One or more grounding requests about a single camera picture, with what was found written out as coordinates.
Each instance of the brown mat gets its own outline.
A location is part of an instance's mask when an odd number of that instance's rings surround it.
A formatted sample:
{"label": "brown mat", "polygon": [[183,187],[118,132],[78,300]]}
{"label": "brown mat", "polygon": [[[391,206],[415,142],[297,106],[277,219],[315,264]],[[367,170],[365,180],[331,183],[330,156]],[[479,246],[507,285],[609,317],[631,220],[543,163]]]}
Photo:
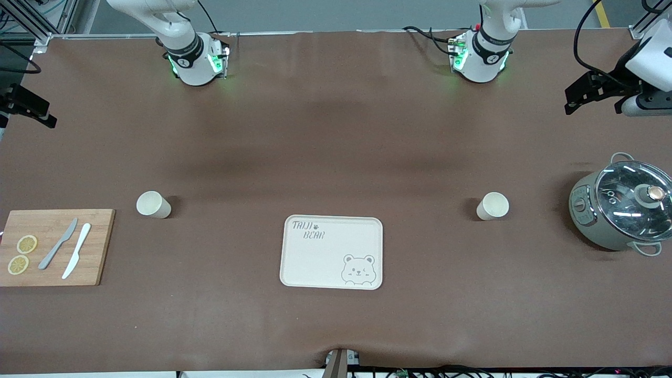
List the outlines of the brown mat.
{"label": "brown mat", "polygon": [[[153,40],[53,41],[25,85],[58,126],[12,119],[0,220],[117,215],[100,286],[0,289],[0,372],[310,368],[335,347],[388,366],[671,364],[672,244],[598,250],[566,202],[614,151],[672,172],[672,127],[611,100],[565,116],[585,72],[572,37],[522,32],[486,85],[401,33],[240,38],[205,87],[172,78]],[[586,31],[581,50],[610,69],[631,44]],[[152,189],[170,219],[136,213]],[[510,214],[475,221],[492,190]],[[283,286],[292,214],[379,218],[380,289]]]}

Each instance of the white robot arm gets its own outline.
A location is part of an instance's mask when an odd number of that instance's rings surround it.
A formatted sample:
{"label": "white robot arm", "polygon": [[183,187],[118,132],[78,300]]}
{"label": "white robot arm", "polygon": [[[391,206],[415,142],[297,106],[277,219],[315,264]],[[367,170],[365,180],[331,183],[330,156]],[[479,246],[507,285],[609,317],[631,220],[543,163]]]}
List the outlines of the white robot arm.
{"label": "white robot arm", "polygon": [[565,113],[572,114],[589,102],[621,97],[617,114],[627,116],[672,115],[672,25],[659,20],[642,40],[616,63],[609,73],[586,72],[564,90]]}
{"label": "white robot arm", "polygon": [[173,72],[188,85],[203,85],[226,75],[229,49],[206,33],[197,33],[180,12],[197,0],[108,0],[150,28],[168,52]]}
{"label": "white robot arm", "polygon": [[455,37],[448,46],[453,71],[486,83],[504,69],[509,47],[522,26],[522,8],[545,7],[561,0],[478,0],[485,11],[480,29]]}

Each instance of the knife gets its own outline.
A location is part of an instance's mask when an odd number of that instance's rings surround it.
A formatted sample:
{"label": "knife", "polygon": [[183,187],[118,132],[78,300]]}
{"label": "knife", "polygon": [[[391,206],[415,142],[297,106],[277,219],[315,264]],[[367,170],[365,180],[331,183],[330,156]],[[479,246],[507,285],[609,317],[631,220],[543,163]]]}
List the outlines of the knife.
{"label": "knife", "polygon": [[49,254],[42,259],[40,265],[38,265],[38,269],[44,270],[46,269],[47,266],[49,266],[49,263],[51,263],[51,260],[54,258],[54,255],[61,247],[61,245],[66,241],[68,241],[68,239],[70,239],[70,236],[73,235],[73,232],[75,232],[75,227],[77,227],[77,218],[73,219],[73,222],[70,223],[70,227],[68,227],[68,229],[65,230],[65,233],[63,234],[63,236],[60,237],[58,243],[56,243],[56,245],[54,245],[51,251],[49,251]]}
{"label": "knife", "polygon": [[82,244],[84,244],[84,240],[86,240],[87,235],[89,235],[90,229],[91,223],[84,223],[84,226],[82,226],[82,231],[79,233],[79,239],[77,240],[73,257],[70,258],[70,262],[68,263],[67,268],[65,268],[65,272],[63,272],[63,277],[61,277],[62,279],[68,278],[70,273],[73,272],[73,269],[75,269],[75,266],[79,262],[79,250],[82,248]]}

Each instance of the cutting board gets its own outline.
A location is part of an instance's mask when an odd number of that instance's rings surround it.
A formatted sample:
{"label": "cutting board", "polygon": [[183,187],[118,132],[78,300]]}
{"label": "cutting board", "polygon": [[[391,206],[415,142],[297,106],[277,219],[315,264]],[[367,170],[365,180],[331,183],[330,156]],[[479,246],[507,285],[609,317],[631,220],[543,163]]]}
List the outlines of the cutting board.
{"label": "cutting board", "polygon": [[[39,270],[42,259],[56,245],[74,218],[78,218],[78,221],[73,235],[58,249],[49,267]],[[11,211],[0,243],[0,287],[98,285],[113,220],[112,209]],[[91,223],[91,231],[79,250],[77,266],[63,280],[61,276],[70,262],[84,223]],[[7,271],[7,265],[14,256],[19,255],[16,243],[25,235],[37,237],[38,246],[25,255],[30,260],[28,269],[13,276]]]}

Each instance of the bear illustration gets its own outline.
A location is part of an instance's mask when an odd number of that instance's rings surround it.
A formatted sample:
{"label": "bear illustration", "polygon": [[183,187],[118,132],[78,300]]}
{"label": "bear illustration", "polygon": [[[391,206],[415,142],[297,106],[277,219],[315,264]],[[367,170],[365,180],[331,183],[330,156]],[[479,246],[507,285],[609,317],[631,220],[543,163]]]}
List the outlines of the bear illustration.
{"label": "bear illustration", "polygon": [[341,273],[341,278],[345,283],[352,282],[355,285],[371,285],[376,280],[374,271],[374,257],[367,255],[365,258],[356,258],[352,255],[345,255],[343,258],[345,268]]}

